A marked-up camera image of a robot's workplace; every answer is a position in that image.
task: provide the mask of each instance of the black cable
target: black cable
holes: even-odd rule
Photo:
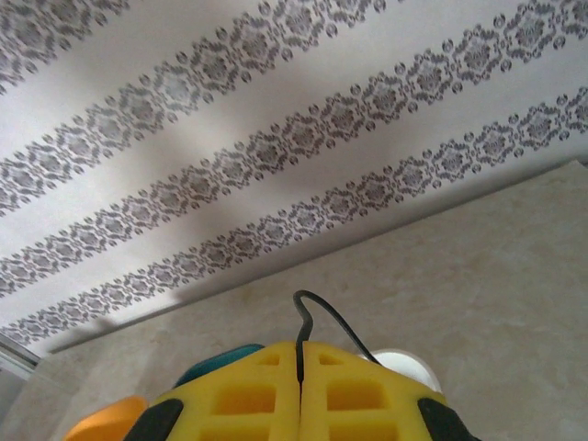
[[[298,377],[298,382],[300,386],[302,385],[302,381],[304,380],[304,352],[303,352],[303,343],[308,341],[311,338],[312,326],[314,325],[314,320],[312,319],[312,314],[309,310],[304,306],[302,299],[309,299],[317,303],[321,306],[324,310],[329,312],[335,320],[339,323],[339,325],[344,329],[344,331],[349,335],[353,343],[359,348],[361,353],[369,360],[379,365],[378,360],[371,355],[369,350],[363,344],[363,342],[359,339],[357,334],[351,329],[351,326],[345,321],[343,316],[337,312],[337,310],[329,304],[329,302],[322,297],[314,294],[313,292],[307,291],[306,289],[301,289],[300,291],[296,291],[294,293],[294,305],[298,310],[300,316],[302,317],[302,326],[300,327],[300,331],[298,333],[298,337],[296,338],[296,373]]]

